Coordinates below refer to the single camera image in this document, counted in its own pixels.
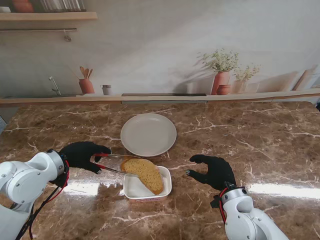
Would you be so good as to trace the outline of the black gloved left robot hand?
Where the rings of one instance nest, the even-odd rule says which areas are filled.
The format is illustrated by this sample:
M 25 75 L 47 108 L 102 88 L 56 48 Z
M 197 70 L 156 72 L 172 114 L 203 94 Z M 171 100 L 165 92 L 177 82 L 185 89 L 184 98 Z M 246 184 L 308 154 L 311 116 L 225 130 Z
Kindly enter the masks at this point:
M 96 154 L 109 155 L 111 153 L 112 151 L 108 147 L 95 144 L 91 141 L 74 142 L 59 151 L 60 155 L 66 157 L 70 167 L 84 169 L 95 174 L 100 174 L 102 170 L 95 163 L 91 162 L 91 157 L 94 156 L 94 161 L 98 163 L 101 156 L 96 156 Z

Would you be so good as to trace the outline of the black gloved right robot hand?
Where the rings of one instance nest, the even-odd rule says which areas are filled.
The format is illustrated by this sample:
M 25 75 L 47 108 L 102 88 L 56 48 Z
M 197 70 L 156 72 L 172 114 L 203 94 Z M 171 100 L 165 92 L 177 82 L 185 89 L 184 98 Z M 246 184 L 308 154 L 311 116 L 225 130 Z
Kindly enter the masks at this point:
M 187 169 L 185 173 L 196 181 L 207 184 L 213 189 L 222 191 L 225 189 L 225 183 L 237 185 L 233 170 L 230 164 L 221 157 L 197 154 L 189 159 L 190 162 L 196 164 L 206 164 L 207 173 L 199 173 L 191 169 Z

